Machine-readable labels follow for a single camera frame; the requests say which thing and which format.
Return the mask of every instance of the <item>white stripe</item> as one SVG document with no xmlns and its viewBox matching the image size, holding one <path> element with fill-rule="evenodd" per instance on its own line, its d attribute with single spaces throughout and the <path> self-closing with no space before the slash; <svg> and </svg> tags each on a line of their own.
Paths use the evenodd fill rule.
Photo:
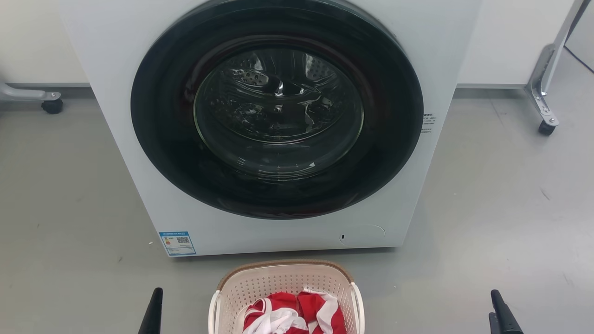
<svg viewBox="0 0 594 334">
<path fill-rule="evenodd" d="M 318 313 L 315 315 L 315 317 L 318 319 L 318 324 L 320 325 L 320 329 L 322 330 L 322 332 L 324 332 L 324 334 L 334 333 L 331 321 L 332 317 L 338 310 L 338 299 L 325 292 L 318 292 L 310 289 L 304 289 L 303 291 L 308 292 L 310 294 L 320 295 L 320 297 L 322 297 L 322 299 L 326 301 L 324 305 L 322 305 Z"/>
<path fill-rule="evenodd" d="M 318 327 L 318 322 L 316 321 L 307 324 L 307 329 L 309 330 L 310 334 L 314 332 L 316 327 Z"/>
<path fill-rule="evenodd" d="M 252 310 L 258 310 L 260 312 L 264 312 L 264 309 L 266 308 L 266 300 L 264 298 L 260 298 L 260 299 L 258 299 L 256 301 L 254 301 L 251 306 L 256 305 L 256 303 L 259 302 L 259 301 L 262 301 L 262 308 L 261 309 L 252 308 Z"/>
<path fill-rule="evenodd" d="M 244 319 L 245 319 L 247 316 L 249 316 L 250 314 L 252 314 L 252 313 L 256 313 L 256 312 L 258 312 L 258 313 L 262 313 L 262 311 L 260 311 L 260 310 L 255 310 L 255 309 L 253 309 L 253 308 L 252 308 L 252 309 L 250 309 L 250 310 L 247 310 L 247 311 L 245 312 Z"/>
<path fill-rule="evenodd" d="M 270 299 L 265 298 L 264 299 L 264 313 L 270 313 L 272 312 L 272 302 L 270 301 Z"/>
<path fill-rule="evenodd" d="M 286 333 L 291 327 L 307 330 L 305 320 L 299 317 L 296 310 L 281 307 L 257 318 L 243 331 L 243 334 L 280 334 Z"/>
</svg>

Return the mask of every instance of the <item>basket rim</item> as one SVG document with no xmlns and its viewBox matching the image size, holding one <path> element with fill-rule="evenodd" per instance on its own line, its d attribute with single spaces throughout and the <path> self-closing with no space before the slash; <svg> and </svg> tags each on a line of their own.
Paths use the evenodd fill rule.
<svg viewBox="0 0 594 334">
<path fill-rule="evenodd" d="M 221 281 L 219 282 L 219 285 L 217 286 L 217 290 L 218 291 L 223 291 L 223 287 L 225 286 L 225 283 L 233 275 L 235 275 L 235 274 L 237 274 L 239 272 L 242 272 L 244 270 L 258 269 L 258 268 L 262 268 L 262 267 L 284 266 L 284 265 L 288 265 L 288 264 L 311 264 L 311 265 L 332 267 L 332 268 L 335 268 L 338 271 L 340 271 L 340 273 L 343 274 L 350 283 L 354 282 L 353 276 L 351 276 L 350 273 L 345 268 L 343 268 L 338 263 L 335 263 L 335 262 L 332 262 L 332 261 L 314 260 L 314 259 L 272 260 L 272 261 L 262 261 L 262 262 L 248 263 L 248 264 L 244 264 L 243 266 L 239 266 L 239 267 L 231 270 L 229 273 L 227 273 L 227 275 L 225 275 L 221 279 Z"/>
</svg>

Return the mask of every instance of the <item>front-load washing machine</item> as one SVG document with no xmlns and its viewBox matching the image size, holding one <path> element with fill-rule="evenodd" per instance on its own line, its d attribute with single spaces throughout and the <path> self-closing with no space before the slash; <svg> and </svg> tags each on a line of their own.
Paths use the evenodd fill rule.
<svg viewBox="0 0 594 334">
<path fill-rule="evenodd" d="M 169 256 L 402 245 L 477 0 L 62 0 Z"/>
</svg>

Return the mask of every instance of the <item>door glass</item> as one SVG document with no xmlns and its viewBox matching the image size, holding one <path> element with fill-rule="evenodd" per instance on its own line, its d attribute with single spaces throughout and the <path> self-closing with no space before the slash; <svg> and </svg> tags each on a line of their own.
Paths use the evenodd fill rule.
<svg viewBox="0 0 594 334">
<path fill-rule="evenodd" d="M 201 138 L 220 159 L 262 179 L 314 175 L 355 144 L 359 93 L 331 63 L 303 51 L 233 56 L 202 82 L 194 101 Z"/>
</svg>

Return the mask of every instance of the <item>clothing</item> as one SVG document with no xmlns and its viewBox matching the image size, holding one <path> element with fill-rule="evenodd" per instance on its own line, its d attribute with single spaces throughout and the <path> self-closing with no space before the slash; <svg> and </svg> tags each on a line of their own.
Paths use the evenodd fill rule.
<svg viewBox="0 0 594 334">
<path fill-rule="evenodd" d="M 338 299 L 325 292 L 278 292 L 248 307 L 243 334 L 346 334 L 345 318 Z"/>
</svg>

